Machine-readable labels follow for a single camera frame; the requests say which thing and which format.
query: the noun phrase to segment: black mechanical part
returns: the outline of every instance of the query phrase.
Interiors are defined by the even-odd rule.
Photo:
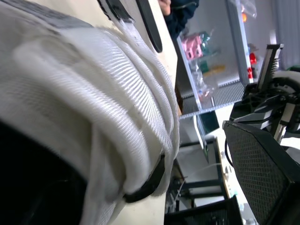
[[[269,87],[274,73],[279,68],[279,55],[284,45],[267,45],[266,55],[263,60],[261,73],[257,83],[256,91],[265,91]]]

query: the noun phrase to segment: white mesh fabric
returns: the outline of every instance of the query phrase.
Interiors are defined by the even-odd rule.
[[[176,100],[135,28],[57,29],[2,2],[0,19],[0,119],[89,181],[81,224],[106,224],[165,154],[162,194],[179,146]]]
[[[176,96],[172,88],[172,83],[165,67],[161,64],[161,62],[156,57],[156,55],[154,55],[153,52],[149,49],[149,47],[145,44],[142,37],[135,29],[134,25],[131,23],[125,23],[122,20],[118,21],[113,16],[112,12],[109,10],[106,1],[102,0],[101,2],[104,9],[107,11],[108,16],[117,26],[117,28],[123,33],[125,39],[130,44],[130,46],[135,50],[137,54],[139,54],[140,58],[142,58],[142,60],[146,62],[150,68],[153,68],[154,76],[157,82],[165,90],[171,105],[173,119],[174,119],[174,129],[171,134],[173,149],[172,151],[166,153],[165,173],[162,182],[160,183],[159,187],[154,193],[154,195],[161,195],[163,192],[167,190],[167,187],[169,186],[173,161],[176,158],[179,149],[179,121],[178,121],[178,112],[176,107],[177,105]]]

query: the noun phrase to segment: green object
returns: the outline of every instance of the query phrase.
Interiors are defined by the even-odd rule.
[[[200,65],[199,65],[199,67],[200,67],[200,70],[202,71],[203,74],[209,72],[209,70],[210,70],[208,68],[207,61],[201,62]]]
[[[209,34],[205,31],[203,31],[203,32],[199,33],[199,36],[202,40],[201,50],[202,50],[203,55],[209,55],[209,53],[210,53],[210,50],[208,48],[208,41],[210,40]]]

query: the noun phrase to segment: black strap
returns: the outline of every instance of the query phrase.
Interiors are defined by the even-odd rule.
[[[154,169],[150,178],[144,183],[144,185],[136,192],[131,195],[124,195],[124,199],[127,203],[135,203],[140,201],[149,195],[158,188],[161,179],[165,173],[165,156],[160,157],[160,161],[156,168]]]

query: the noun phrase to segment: black mesh panel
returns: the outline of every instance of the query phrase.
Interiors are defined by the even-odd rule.
[[[224,127],[237,179],[259,224],[264,224],[288,180],[254,136],[235,126]]]
[[[187,225],[230,225],[227,210],[217,210],[184,218]]]

